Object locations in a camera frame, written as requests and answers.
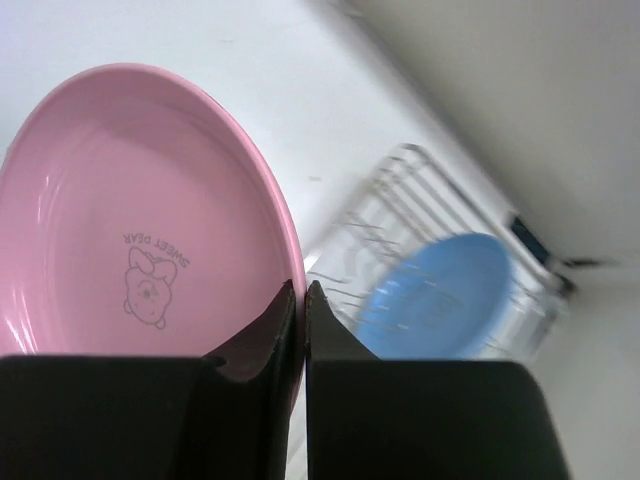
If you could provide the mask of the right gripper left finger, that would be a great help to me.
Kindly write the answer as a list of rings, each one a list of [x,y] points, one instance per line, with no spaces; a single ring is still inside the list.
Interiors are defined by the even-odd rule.
[[[202,357],[9,356],[5,479],[280,479],[295,293]]]

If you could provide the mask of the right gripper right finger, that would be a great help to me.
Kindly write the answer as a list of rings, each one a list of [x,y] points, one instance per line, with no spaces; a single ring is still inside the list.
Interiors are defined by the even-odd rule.
[[[312,479],[567,479],[544,395],[511,361],[385,361],[305,300]]]

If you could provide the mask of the blue plate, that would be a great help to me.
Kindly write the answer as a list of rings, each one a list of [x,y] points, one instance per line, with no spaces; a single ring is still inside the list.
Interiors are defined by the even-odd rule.
[[[374,288],[355,336],[383,360],[476,357],[506,316],[513,272],[506,246],[492,235],[426,245]]]

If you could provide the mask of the pink plate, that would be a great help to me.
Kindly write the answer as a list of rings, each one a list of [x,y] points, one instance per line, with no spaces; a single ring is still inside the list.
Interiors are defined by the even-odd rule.
[[[1,168],[1,352],[201,356],[291,283],[287,203],[211,96],[143,64],[81,72]]]

